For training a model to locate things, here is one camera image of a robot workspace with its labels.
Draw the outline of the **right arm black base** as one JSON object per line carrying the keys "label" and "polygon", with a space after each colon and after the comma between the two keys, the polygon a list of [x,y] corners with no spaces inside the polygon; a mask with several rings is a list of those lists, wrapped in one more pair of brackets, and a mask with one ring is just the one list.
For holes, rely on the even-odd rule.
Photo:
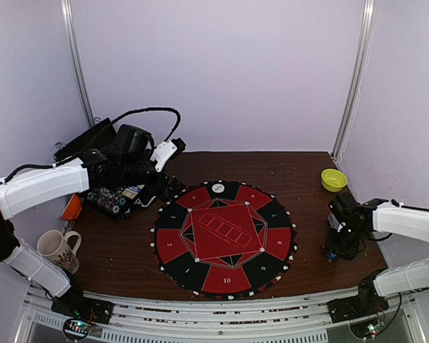
{"label": "right arm black base", "polygon": [[353,297],[329,301],[327,307],[332,322],[338,323],[376,314],[378,309],[387,310],[389,304],[386,298],[379,297],[376,292],[359,290]]}

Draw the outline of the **black poker chip case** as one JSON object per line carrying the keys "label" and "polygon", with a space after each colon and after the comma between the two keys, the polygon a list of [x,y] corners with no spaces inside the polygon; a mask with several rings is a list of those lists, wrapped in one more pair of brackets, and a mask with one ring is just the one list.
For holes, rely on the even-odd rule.
{"label": "black poker chip case", "polygon": [[104,164],[94,166],[94,175],[89,178],[90,188],[82,194],[86,203],[123,222],[137,207],[148,207],[155,200],[157,195],[148,192],[143,185],[124,185],[127,166],[151,161],[154,140],[150,132],[129,124],[115,129],[106,118],[60,148],[54,159],[62,161],[85,147],[89,150],[84,156],[99,152],[107,158]]}

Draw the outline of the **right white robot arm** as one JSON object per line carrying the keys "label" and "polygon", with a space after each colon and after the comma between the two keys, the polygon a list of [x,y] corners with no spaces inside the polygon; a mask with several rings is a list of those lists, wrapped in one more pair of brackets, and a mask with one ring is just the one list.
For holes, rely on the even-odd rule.
{"label": "right white robot arm", "polygon": [[350,193],[336,195],[328,207],[332,227],[323,249],[329,260],[351,261],[372,241],[388,263],[360,282],[355,313],[369,314],[392,294],[429,289],[429,209],[394,199],[357,202]]}

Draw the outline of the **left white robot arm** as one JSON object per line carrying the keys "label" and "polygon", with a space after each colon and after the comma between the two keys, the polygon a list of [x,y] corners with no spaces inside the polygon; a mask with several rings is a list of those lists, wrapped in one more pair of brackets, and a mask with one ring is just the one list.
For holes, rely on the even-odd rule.
{"label": "left white robot arm", "polygon": [[73,317],[84,316],[88,301],[74,291],[71,272],[58,267],[25,244],[14,233],[11,219],[53,199],[105,187],[143,186],[141,202],[170,198],[180,183],[165,173],[166,163],[181,154],[180,138],[155,145],[143,129],[123,124],[113,141],[102,148],[88,148],[78,156],[49,166],[27,166],[24,172],[0,178],[0,262],[34,281],[54,297]]}

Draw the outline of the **blue small blind button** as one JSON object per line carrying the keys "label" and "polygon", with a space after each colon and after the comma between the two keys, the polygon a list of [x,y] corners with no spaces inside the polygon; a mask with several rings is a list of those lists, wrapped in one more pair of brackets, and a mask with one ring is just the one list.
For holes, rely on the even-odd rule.
{"label": "blue small blind button", "polygon": [[337,255],[332,252],[326,252],[326,257],[329,262],[334,262],[337,260]]}

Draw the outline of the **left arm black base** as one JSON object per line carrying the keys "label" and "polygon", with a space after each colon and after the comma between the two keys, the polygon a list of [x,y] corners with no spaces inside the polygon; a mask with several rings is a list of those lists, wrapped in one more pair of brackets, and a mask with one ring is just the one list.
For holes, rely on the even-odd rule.
{"label": "left arm black base", "polygon": [[53,312],[95,324],[108,324],[113,309],[114,304],[112,302],[89,298],[80,294],[65,294],[62,297],[55,297],[51,303]]}

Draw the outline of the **grey playing card deck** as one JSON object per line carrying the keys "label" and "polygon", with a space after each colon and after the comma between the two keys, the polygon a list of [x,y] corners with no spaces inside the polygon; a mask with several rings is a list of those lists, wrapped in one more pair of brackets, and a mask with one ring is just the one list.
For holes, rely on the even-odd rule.
{"label": "grey playing card deck", "polygon": [[330,227],[332,229],[338,229],[340,223],[339,223],[339,221],[337,220],[337,218],[333,214],[330,214],[328,216],[328,221],[329,221]]}

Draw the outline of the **white dealer button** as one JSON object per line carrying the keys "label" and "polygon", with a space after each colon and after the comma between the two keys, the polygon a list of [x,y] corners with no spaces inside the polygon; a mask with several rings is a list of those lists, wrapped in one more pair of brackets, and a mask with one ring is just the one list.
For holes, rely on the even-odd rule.
{"label": "white dealer button", "polygon": [[225,186],[222,183],[213,184],[212,191],[217,194],[223,193],[225,191]]}

